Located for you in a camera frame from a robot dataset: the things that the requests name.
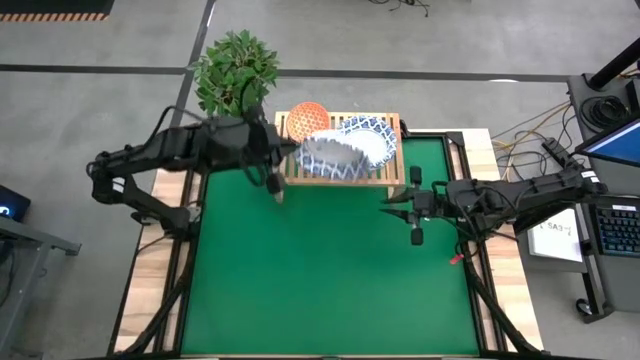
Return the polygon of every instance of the gray concrete floor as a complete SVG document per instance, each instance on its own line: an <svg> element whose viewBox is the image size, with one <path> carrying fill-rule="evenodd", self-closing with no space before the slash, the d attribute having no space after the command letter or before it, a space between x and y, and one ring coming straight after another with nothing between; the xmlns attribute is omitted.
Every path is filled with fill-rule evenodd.
<svg viewBox="0 0 640 360"><path fill-rule="evenodd" d="M247 28L279 51L286 69L575 74L615 56L638 35L631 30L640 21L633 0L430 3L425 19L420 8L388 12L393 1L219 0L205 44ZM103 23L0 23L0 64L182 67L204 5L116 0ZM91 199L84 165L103 149L144 141L162 108L175 103L181 81L0 73L0 183L33 199L29 224L84 244L77 258L57 254L49 261L23 347L44 350L50 359L105 353L140 228L128 209ZM313 100L336 111L398 112L410 127L484 127L497 134L566 99L566 86L557 83L286 78L265 110ZM193 96L187 104L197 109ZM559 120L541 132L557 137ZM575 122L568 131L574 145L580 142ZM521 148L539 150L539 143ZM538 169L522 172L535 176ZM140 185L149 188L152 179L143 174ZM577 274L527 270L527 279L547 350L637 358L640 316L616 313L584 325L573 311L575 298L584 296Z"/></svg>

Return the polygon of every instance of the green tabletop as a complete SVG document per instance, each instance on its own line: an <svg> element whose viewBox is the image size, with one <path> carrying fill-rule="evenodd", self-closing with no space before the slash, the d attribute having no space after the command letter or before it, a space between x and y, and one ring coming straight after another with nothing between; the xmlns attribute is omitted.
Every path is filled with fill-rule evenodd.
<svg viewBox="0 0 640 360"><path fill-rule="evenodd" d="M424 184L448 180L441 139L404 157ZM279 205L242 172L212 175L183 354L477 354L456 230L423 222L412 246L378 211L386 191L289 186Z"/></svg>

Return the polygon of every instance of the green leaves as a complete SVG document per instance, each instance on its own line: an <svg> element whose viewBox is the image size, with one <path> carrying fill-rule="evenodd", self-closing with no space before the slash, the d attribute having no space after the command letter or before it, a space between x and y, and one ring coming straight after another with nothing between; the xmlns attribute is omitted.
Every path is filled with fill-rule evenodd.
<svg viewBox="0 0 640 360"><path fill-rule="evenodd" d="M228 32L189 67L198 84L198 106L207 115L241 116L275 87L278 53L265 47L247 30Z"/></svg>

